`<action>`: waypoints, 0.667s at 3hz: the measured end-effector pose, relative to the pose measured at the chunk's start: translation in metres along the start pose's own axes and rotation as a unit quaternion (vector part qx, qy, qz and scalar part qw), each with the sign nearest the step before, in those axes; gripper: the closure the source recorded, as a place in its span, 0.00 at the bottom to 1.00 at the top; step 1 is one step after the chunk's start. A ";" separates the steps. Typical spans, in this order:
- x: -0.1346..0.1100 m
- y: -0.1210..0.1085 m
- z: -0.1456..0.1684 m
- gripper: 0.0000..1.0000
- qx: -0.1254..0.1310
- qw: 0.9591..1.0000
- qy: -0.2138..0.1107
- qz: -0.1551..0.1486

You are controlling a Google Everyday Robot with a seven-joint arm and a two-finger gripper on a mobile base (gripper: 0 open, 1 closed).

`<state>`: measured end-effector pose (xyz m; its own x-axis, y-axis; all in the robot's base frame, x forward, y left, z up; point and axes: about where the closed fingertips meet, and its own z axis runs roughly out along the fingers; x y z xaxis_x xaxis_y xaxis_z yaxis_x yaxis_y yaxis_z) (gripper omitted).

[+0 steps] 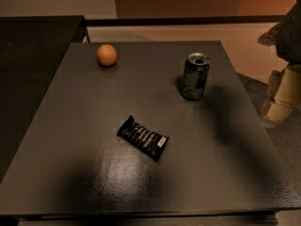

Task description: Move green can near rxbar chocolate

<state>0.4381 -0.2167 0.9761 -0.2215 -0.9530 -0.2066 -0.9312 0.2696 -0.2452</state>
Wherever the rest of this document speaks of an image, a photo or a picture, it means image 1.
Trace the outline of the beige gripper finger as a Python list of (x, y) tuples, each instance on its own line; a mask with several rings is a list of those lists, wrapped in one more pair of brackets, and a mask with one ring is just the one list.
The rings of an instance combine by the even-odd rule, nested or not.
[(280, 28), (280, 23), (277, 23), (274, 26), (272, 26), (268, 31), (264, 32), (258, 37), (257, 43), (265, 46), (276, 45), (279, 28)]
[(261, 123), (265, 128), (275, 128), (301, 103), (301, 65), (289, 63), (281, 72), (272, 71), (266, 95)]

